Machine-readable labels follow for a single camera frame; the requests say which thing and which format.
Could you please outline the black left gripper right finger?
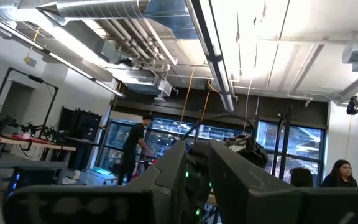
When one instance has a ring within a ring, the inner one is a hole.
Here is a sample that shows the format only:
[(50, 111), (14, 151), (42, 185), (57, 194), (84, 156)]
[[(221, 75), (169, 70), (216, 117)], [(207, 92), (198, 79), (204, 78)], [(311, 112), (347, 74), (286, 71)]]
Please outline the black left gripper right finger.
[(294, 187), (219, 141), (208, 162), (223, 224), (358, 224), (357, 188)]

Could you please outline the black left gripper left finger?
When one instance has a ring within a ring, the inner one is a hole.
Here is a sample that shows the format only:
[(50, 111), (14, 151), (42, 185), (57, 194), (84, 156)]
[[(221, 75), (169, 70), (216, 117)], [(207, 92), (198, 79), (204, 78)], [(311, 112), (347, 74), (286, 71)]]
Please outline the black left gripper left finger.
[(181, 224), (186, 144), (177, 141), (125, 186), (33, 185), (2, 206), (5, 224)]

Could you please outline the person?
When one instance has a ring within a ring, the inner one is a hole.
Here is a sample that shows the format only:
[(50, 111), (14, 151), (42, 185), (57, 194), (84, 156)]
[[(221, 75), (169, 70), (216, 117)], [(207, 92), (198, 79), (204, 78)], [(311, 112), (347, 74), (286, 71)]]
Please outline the person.
[(135, 169), (137, 145), (139, 145), (147, 154), (150, 154), (150, 150), (144, 140), (144, 128), (148, 126), (152, 120), (152, 116), (147, 114), (142, 117), (141, 122), (136, 123), (131, 128), (129, 135), (123, 145), (124, 155), (119, 171), (117, 185), (122, 185), (124, 183), (124, 178), (126, 178), (127, 184), (131, 181), (131, 177)]
[(344, 159), (337, 160), (331, 172), (324, 178), (321, 187), (354, 187), (358, 188), (357, 181), (352, 176), (351, 164)]
[(313, 176), (308, 169), (297, 167), (290, 171), (290, 183), (295, 187), (312, 187)]

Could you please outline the black computer tower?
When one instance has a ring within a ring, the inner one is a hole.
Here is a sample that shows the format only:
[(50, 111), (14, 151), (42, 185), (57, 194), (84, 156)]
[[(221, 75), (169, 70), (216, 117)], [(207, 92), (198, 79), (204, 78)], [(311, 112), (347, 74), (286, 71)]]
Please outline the black computer tower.
[(4, 200), (10, 197), (15, 190), (30, 185), (51, 185), (55, 171), (43, 167), (15, 167), (4, 194)]

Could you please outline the black cabinet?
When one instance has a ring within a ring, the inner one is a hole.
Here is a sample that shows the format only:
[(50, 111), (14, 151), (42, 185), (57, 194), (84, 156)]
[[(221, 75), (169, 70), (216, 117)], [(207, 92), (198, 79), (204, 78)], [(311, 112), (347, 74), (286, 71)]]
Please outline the black cabinet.
[(61, 142), (73, 139), (94, 142), (99, 130), (101, 116), (80, 108), (63, 107), (58, 122), (58, 137)]

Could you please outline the black background robot arms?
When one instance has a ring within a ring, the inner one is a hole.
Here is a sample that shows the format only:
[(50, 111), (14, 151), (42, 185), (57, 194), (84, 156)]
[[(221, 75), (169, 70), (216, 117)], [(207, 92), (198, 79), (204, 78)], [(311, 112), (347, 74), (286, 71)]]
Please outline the black background robot arms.
[(13, 117), (0, 119), (0, 137), (39, 143), (57, 143), (61, 134), (53, 126), (34, 125), (33, 123), (19, 124)]

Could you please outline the wooden workbench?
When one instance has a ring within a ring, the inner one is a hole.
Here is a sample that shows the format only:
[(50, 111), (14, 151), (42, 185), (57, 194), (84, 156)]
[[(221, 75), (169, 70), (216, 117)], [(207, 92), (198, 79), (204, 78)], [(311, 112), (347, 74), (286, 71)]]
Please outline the wooden workbench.
[[(16, 160), (16, 161), (9, 161), (9, 160), (1, 160), (0, 159), (0, 168), (13, 168), (16, 166), (23, 166), (23, 167), (42, 167), (42, 168), (52, 168), (56, 170), (60, 170), (58, 175), (57, 184), (60, 185), (63, 183), (63, 178), (65, 177), (65, 171), (68, 168), (68, 162), (70, 160), (70, 156), (72, 152), (76, 151), (75, 147), (70, 146), (61, 146), (52, 143), (41, 143), (41, 142), (33, 142), (30, 139), (27, 141), (22, 141), (19, 139), (12, 139), (9, 137), (2, 137), (0, 136), (0, 144), (3, 146), (5, 145), (16, 145), (16, 146), (23, 146), (27, 149), (31, 149), (31, 147), (40, 147), (41, 149), (48, 149), (46, 161), (32, 161), (32, 160)], [(52, 158), (52, 151), (57, 150), (59, 152), (63, 151), (66, 152), (64, 159), (62, 162), (51, 161)]]

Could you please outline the grey ceiling air unit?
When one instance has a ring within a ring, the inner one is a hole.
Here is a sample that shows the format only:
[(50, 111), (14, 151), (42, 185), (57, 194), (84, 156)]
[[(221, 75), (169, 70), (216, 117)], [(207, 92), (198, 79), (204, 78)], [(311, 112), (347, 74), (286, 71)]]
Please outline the grey ceiling air unit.
[(130, 90), (143, 95), (169, 97), (172, 85), (162, 75), (150, 70), (109, 69), (113, 77), (123, 82)]

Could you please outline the slim ceiling strip light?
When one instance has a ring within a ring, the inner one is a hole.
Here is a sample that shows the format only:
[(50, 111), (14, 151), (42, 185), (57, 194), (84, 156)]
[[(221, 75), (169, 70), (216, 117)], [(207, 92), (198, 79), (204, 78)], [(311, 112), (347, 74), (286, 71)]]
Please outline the slim ceiling strip light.
[(36, 49), (40, 50), (44, 54), (49, 55), (50, 57), (54, 58), (55, 60), (59, 61), (60, 63), (66, 65), (68, 68), (74, 70), (75, 72), (77, 72), (77, 73), (81, 74), (82, 76), (86, 77), (87, 79), (91, 80), (92, 82), (97, 83), (99, 86), (101, 86), (104, 89), (110, 91), (111, 93), (114, 93), (118, 97), (121, 97), (121, 98), (125, 97), (125, 95), (123, 93), (111, 88), (109, 85), (107, 85), (107, 84), (103, 83), (102, 81), (98, 80), (97, 78), (91, 76), (90, 74), (86, 73), (82, 69), (74, 66), (72, 63), (70, 63), (69, 61), (61, 58), (60, 56), (58, 56), (54, 52), (50, 51), (48, 48), (41, 46), (40, 44), (38, 44), (33, 39), (30, 39), (29, 37), (25, 36), (21, 32), (13, 29), (12, 27), (8, 26), (7, 24), (5, 24), (5, 23), (3, 23), (1, 21), (0, 21), (0, 28), (2, 30), (7, 31), (8, 33), (12, 34), (13, 36), (19, 38), (20, 40), (23, 40), (25, 43), (29, 44), (30, 46), (35, 47)]

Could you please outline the grey ceiling pipes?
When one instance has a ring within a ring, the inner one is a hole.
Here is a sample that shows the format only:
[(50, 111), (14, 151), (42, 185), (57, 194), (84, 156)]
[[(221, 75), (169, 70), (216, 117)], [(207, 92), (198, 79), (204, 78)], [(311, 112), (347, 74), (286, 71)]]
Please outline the grey ceiling pipes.
[(149, 63), (176, 65), (178, 59), (163, 43), (147, 19), (107, 19), (104, 26), (137, 57)]

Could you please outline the black metal stand frame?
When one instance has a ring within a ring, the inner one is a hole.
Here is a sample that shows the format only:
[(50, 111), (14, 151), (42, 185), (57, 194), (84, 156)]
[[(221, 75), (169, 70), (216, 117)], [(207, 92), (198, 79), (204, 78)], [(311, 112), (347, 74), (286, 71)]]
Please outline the black metal stand frame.
[(287, 151), (288, 151), (288, 139), (290, 133), (290, 126), (291, 126), (291, 112), (293, 109), (292, 104), (288, 104), (286, 110), (280, 114), (280, 120), (277, 126), (277, 134), (276, 134), (276, 141), (275, 141), (275, 150), (274, 150), (274, 157), (273, 157), (273, 164), (272, 164), (272, 175), (275, 176), (276, 169), (277, 169), (277, 162), (279, 156), (279, 146), (280, 146), (280, 136), (281, 130), (284, 128), (283, 131), (283, 144), (282, 144), (282, 151), (280, 155), (280, 168), (278, 173), (279, 179), (284, 179), (285, 173), (285, 163), (287, 158)]

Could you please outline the glass window wall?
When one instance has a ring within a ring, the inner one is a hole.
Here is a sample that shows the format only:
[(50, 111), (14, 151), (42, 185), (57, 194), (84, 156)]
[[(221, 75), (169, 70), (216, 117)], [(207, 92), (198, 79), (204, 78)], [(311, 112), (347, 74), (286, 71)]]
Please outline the glass window wall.
[[(113, 174), (118, 171), (117, 164), (121, 162), (123, 145), (133, 125), (137, 121), (129, 119), (113, 119), (110, 121), (104, 147), (96, 162), (96, 168), (103, 174)], [(163, 156), (177, 140), (191, 131), (186, 139), (186, 147), (191, 148), (194, 140), (215, 139), (223, 141), (240, 134), (239, 128), (228, 129), (202, 124), (198, 128), (193, 123), (179, 122), (172, 119), (156, 118), (153, 123), (144, 128), (144, 139), (151, 155), (148, 160)], [(285, 128), (278, 129), (275, 123), (259, 121), (255, 129), (256, 142), (268, 153), (268, 163), (265, 168), (270, 174), (279, 176), (283, 171), (283, 179), (290, 181), (290, 170), (301, 167), (308, 169), (312, 174), (314, 185), (321, 179), (322, 140), (324, 131), (315, 128), (291, 126), (289, 130), (287, 156), (285, 167), (281, 168), (282, 148)]]

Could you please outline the black metal station frame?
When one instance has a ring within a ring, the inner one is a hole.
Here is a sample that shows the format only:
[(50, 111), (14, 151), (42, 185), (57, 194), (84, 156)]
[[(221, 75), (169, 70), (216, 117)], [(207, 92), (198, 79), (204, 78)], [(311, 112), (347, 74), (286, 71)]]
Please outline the black metal station frame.
[(47, 124), (48, 118), (49, 118), (49, 116), (50, 116), (50, 112), (51, 112), (51, 110), (52, 110), (52, 106), (53, 106), (53, 104), (54, 104), (54, 102), (55, 102), (55, 99), (56, 99), (56, 97), (57, 97), (57, 93), (58, 93), (58, 91), (59, 91), (59, 87), (57, 87), (57, 86), (55, 86), (55, 85), (53, 85), (53, 84), (51, 84), (51, 83), (46, 82), (45, 80), (43, 80), (43, 79), (40, 78), (40, 77), (36, 77), (36, 76), (34, 76), (34, 75), (24, 73), (24, 72), (22, 72), (22, 71), (20, 71), (20, 70), (18, 70), (18, 69), (16, 69), (16, 68), (9, 67), (9, 68), (7, 69), (7, 71), (6, 71), (6, 74), (5, 74), (4, 78), (3, 78), (2, 83), (1, 83), (1, 86), (0, 86), (0, 97), (1, 97), (2, 91), (3, 91), (3, 89), (4, 89), (5, 85), (6, 85), (7, 79), (9, 78), (9, 75), (10, 75), (11, 72), (20, 73), (21, 75), (26, 76), (27, 78), (31, 79), (32, 81), (35, 81), (35, 82), (41, 83), (41, 84), (45, 84), (45, 85), (47, 85), (47, 86), (52, 87), (52, 88), (55, 89), (54, 94), (53, 94), (53, 96), (52, 96), (52, 100), (51, 100), (50, 105), (49, 105), (48, 110), (47, 110), (47, 114), (45, 115), (44, 122), (43, 122), (43, 124), (40, 126), (40, 127), (41, 127), (41, 130), (40, 130), (39, 137), (41, 137), (41, 136), (43, 135), (43, 133), (44, 133), (44, 132), (46, 131), (46, 129), (47, 129), (47, 125), (46, 125), (46, 124)]

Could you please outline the long black ceiling light rail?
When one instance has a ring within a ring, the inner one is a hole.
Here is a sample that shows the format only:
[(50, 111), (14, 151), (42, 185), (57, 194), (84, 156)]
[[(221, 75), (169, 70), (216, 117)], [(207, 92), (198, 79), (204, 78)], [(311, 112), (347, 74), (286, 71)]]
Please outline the long black ceiling light rail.
[(211, 0), (185, 0), (189, 15), (198, 34), (224, 109), (234, 111), (230, 82), (224, 63), (219, 34)]

